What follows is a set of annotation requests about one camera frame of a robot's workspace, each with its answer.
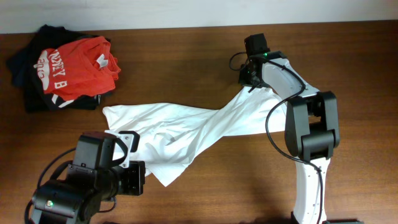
pile of clothes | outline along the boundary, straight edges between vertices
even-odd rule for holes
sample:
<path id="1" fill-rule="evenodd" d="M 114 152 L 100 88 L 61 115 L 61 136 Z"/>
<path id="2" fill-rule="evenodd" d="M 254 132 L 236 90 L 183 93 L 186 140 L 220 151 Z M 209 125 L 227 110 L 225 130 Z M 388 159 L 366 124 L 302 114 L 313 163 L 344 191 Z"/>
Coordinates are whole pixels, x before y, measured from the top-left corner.
<path id="1" fill-rule="evenodd" d="M 29 45 L 7 61 L 12 84 L 24 90 L 28 113 L 94 110 L 115 89 L 121 69 L 109 39 L 44 25 Z"/>

white wall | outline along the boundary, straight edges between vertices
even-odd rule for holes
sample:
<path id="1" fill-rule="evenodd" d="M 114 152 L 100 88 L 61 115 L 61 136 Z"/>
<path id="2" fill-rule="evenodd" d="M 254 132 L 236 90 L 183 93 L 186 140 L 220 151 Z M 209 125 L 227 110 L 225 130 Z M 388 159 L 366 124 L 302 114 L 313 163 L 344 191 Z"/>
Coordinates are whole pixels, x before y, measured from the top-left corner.
<path id="1" fill-rule="evenodd" d="M 397 0 L 1 0 L 0 33 L 398 19 Z"/>

white towel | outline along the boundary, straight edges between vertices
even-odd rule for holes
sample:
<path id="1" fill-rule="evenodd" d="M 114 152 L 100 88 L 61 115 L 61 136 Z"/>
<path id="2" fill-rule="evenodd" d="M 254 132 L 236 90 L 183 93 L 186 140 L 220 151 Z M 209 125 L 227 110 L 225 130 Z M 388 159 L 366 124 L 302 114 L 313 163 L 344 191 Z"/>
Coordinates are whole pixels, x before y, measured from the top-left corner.
<path id="1" fill-rule="evenodd" d="M 270 88 L 244 87 L 224 108 L 208 110 L 171 103 L 107 106 L 103 113 L 109 129 L 136 131 L 141 138 L 131 161 L 145 161 L 146 175 L 153 173 L 168 186 L 194 158 L 223 136 L 265 133 L 269 110 L 280 97 Z M 276 109 L 269 131 L 285 129 L 286 107 Z"/>

red cloth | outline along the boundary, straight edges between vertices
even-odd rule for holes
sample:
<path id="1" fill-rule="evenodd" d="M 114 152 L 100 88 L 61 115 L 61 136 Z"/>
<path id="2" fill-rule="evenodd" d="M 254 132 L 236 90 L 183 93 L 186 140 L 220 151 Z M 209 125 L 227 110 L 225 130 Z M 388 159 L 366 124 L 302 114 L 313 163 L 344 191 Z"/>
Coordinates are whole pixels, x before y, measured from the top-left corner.
<path id="1" fill-rule="evenodd" d="M 114 80 L 119 78 L 121 69 L 110 49 L 111 44 L 104 37 L 95 37 L 43 50 L 35 68 L 44 93 L 53 93 L 68 101 L 115 89 Z M 102 54 L 108 64 L 100 68 L 97 59 Z"/>

brown table surface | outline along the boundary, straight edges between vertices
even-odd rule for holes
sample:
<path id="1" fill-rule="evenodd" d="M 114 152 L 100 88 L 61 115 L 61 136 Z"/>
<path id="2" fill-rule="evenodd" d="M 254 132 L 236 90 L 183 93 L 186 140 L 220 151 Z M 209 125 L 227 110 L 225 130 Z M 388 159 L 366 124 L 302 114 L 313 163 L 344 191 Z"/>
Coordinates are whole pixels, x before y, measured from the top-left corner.
<path id="1" fill-rule="evenodd" d="M 326 178 L 328 218 L 397 223 L 398 21 L 91 31 L 109 37 L 119 59 L 114 95 L 94 111 L 36 114 L 25 113 L 22 91 L 11 85 L 5 65 L 33 35 L 0 35 L 1 223 L 23 222 L 43 168 L 83 131 L 107 129 L 103 106 L 222 108 L 241 89 L 228 59 L 244 50 L 245 37 L 261 32 L 306 81 L 338 98 L 341 143 Z M 273 136 L 284 145 L 283 133 Z M 115 211 L 95 215 L 92 223 L 266 221 L 289 217 L 295 191 L 295 164 L 265 134 L 228 137 L 168 187 L 150 175 L 143 195 L 118 196 Z"/>

